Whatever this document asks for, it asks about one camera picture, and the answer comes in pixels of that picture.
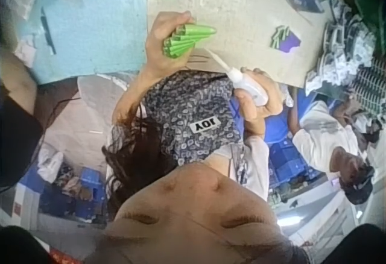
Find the dark cap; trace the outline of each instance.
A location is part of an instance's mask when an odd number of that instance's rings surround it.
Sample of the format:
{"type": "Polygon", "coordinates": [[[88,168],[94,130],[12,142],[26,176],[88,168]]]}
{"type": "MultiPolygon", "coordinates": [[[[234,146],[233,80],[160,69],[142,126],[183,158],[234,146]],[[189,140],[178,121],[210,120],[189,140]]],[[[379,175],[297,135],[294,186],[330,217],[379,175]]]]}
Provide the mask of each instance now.
{"type": "Polygon", "coordinates": [[[343,187],[344,193],[347,199],[353,205],[360,205],[366,203],[371,193],[373,192],[372,177],[374,176],[374,168],[369,166],[368,173],[361,180],[360,183],[356,183],[350,187],[343,187]]]}

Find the glue bottle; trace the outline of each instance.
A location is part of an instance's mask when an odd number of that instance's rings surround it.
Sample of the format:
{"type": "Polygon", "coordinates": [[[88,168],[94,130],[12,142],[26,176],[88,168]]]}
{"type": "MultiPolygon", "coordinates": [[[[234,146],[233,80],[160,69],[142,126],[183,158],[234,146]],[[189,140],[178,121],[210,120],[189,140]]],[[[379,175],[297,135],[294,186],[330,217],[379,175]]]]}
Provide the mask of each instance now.
{"type": "Polygon", "coordinates": [[[218,55],[212,51],[207,50],[213,59],[226,70],[226,74],[233,83],[234,88],[240,88],[247,91],[253,98],[255,106],[264,106],[268,102],[268,95],[263,87],[257,83],[253,78],[245,73],[242,73],[239,69],[229,67],[218,55]]]}

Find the left hand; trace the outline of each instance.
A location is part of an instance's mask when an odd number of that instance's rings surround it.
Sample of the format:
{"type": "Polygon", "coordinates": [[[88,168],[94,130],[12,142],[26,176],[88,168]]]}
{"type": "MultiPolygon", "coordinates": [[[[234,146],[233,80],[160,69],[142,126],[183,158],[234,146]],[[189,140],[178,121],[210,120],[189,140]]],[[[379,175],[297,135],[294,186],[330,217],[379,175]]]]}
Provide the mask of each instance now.
{"type": "Polygon", "coordinates": [[[179,58],[168,58],[163,54],[163,41],[178,26],[192,23],[194,19],[189,11],[184,13],[160,12],[156,17],[146,40],[147,63],[144,68],[155,80],[170,76],[186,66],[192,50],[179,58]]]}
{"type": "Polygon", "coordinates": [[[240,103],[240,113],[246,121],[253,122],[267,118],[268,116],[278,115],[283,110],[282,92],[279,85],[273,81],[264,71],[255,69],[254,71],[241,69],[261,87],[265,89],[268,95],[268,102],[265,106],[257,107],[253,102],[252,96],[243,89],[236,89],[235,96],[240,103]]]}

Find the light blue board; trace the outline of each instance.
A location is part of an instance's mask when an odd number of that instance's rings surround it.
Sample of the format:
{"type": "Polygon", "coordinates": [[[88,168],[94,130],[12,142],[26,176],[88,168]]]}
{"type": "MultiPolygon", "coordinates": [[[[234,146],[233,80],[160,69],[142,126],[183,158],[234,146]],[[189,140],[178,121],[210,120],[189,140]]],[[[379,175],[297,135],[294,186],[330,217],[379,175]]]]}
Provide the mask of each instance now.
{"type": "Polygon", "coordinates": [[[147,0],[36,0],[19,37],[34,34],[33,74],[39,84],[68,77],[137,72],[145,62],[147,0]],[[40,21],[43,7],[56,55],[51,55],[40,21]]]}

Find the purple paper piece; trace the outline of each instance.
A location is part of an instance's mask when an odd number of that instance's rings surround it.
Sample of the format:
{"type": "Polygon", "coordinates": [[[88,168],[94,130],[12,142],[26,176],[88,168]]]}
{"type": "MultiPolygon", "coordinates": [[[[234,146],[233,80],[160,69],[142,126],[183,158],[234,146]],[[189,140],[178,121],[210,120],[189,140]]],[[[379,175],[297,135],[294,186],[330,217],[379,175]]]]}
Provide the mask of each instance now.
{"type": "Polygon", "coordinates": [[[294,47],[299,47],[301,42],[302,41],[300,41],[300,39],[290,31],[288,37],[284,41],[280,42],[279,50],[285,53],[290,53],[290,50],[294,47]]]}

